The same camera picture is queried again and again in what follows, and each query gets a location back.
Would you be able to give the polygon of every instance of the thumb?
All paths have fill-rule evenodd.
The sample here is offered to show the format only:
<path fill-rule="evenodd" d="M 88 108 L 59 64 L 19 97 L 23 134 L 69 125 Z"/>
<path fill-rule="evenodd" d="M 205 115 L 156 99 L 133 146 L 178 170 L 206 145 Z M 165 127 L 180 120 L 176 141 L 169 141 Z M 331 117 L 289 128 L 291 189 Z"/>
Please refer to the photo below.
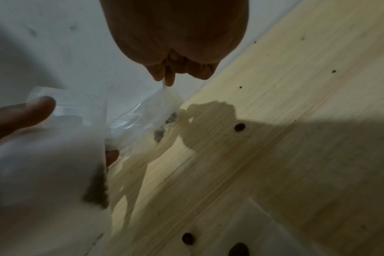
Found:
<path fill-rule="evenodd" d="M 14 131 L 34 126 L 53 113 L 56 102 L 45 96 L 26 104 L 0 108 L 0 139 Z"/>

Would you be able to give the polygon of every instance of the wood grain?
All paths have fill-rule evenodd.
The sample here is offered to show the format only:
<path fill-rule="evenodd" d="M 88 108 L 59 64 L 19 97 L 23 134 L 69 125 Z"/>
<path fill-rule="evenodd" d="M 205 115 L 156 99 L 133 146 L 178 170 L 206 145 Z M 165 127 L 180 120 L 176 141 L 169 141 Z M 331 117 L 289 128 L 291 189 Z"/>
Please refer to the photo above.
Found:
<path fill-rule="evenodd" d="M 113 256 L 200 255 L 248 197 L 338 253 L 384 255 L 384 0 L 304 0 L 116 165 L 110 195 Z"/>

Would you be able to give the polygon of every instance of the brown pellet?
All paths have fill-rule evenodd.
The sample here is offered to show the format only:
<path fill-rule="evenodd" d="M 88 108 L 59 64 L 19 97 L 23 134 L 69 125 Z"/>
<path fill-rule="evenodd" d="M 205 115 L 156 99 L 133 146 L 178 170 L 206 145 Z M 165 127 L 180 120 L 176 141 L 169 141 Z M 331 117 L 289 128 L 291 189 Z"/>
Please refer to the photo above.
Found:
<path fill-rule="evenodd" d="M 236 243 L 229 251 L 229 256 L 249 256 L 250 251 L 244 243 Z"/>
<path fill-rule="evenodd" d="M 246 128 L 246 125 L 243 124 L 243 123 L 239 123 L 237 124 L 236 126 L 234 126 L 234 130 L 236 132 L 241 132 L 242 130 L 244 130 Z"/>
<path fill-rule="evenodd" d="M 195 238 L 193 237 L 193 235 L 191 233 L 185 233 L 183 236 L 182 236 L 182 241 L 184 242 L 184 244 L 186 245 L 193 245 L 194 242 L 195 242 Z"/>

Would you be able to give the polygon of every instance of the light wood surface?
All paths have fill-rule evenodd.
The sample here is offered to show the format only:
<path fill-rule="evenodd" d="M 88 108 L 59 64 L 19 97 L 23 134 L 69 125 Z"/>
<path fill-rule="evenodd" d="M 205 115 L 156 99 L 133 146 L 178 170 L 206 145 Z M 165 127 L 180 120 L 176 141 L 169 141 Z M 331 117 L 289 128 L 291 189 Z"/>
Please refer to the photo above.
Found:
<path fill-rule="evenodd" d="M 113 256 L 201 255 L 249 197 L 338 253 L 384 255 L 384 0 L 304 0 L 109 178 Z"/>

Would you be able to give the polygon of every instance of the plastic bag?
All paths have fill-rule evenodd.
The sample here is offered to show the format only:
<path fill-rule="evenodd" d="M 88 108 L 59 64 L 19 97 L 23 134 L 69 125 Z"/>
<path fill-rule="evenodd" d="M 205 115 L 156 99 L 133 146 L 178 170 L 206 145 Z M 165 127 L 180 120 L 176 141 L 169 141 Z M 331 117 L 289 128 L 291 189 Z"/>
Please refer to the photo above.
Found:
<path fill-rule="evenodd" d="M 107 150 L 117 149 L 122 156 L 152 150 L 177 120 L 182 103 L 174 89 L 162 87 L 108 125 Z"/>
<path fill-rule="evenodd" d="M 281 222 L 250 199 L 238 210 L 224 235 L 204 256 L 230 255 L 230 249 L 237 243 L 244 243 L 251 256 L 337 255 Z"/>
<path fill-rule="evenodd" d="M 103 100 L 52 96 L 43 123 L 0 141 L 0 256 L 104 255 L 111 230 Z"/>

